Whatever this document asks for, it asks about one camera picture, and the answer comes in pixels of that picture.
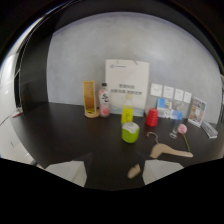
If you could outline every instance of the yellow-green cup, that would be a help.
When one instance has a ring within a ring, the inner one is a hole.
[[[127,143],[134,143],[138,139],[140,128],[133,122],[127,122],[122,125],[122,139]]]

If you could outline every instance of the white sign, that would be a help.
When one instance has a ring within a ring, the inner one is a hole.
[[[143,117],[149,85],[149,63],[106,60],[106,83],[110,92],[110,113],[121,114],[126,94],[132,94],[134,116]]]
[[[174,95],[174,99],[175,100],[182,101],[183,100],[183,96],[184,96],[184,91],[183,90],[180,90],[180,89],[176,89],[175,90],[175,95]]]
[[[169,86],[164,86],[163,97],[168,99],[173,99],[174,88]]]
[[[150,95],[151,96],[162,96],[163,86],[158,84],[151,84]]]
[[[184,102],[190,103],[191,102],[191,93],[185,92],[184,93]]]

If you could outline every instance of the white card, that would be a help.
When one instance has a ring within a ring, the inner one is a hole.
[[[185,103],[190,103],[191,102],[191,93],[185,92],[184,93],[184,102]]]
[[[163,97],[168,99],[173,99],[174,88],[169,86],[164,86]]]
[[[151,84],[150,95],[152,96],[162,96],[163,86],[155,83]]]
[[[175,100],[182,101],[183,100],[183,96],[184,96],[184,91],[183,90],[180,90],[180,89],[176,89],[175,90],[175,95],[174,95],[174,99]]]

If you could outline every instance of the red cup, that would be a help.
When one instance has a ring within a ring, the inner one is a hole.
[[[146,117],[145,123],[148,126],[155,127],[157,125],[157,122],[158,122],[158,113],[159,113],[159,111],[157,109],[150,108],[149,112],[148,112],[148,115]]]

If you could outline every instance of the picture frame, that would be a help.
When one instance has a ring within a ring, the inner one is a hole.
[[[188,117],[188,122],[191,124],[201,127],[205,111],[206,111],[207,103],[197,97],[193,98],[191,111]]]

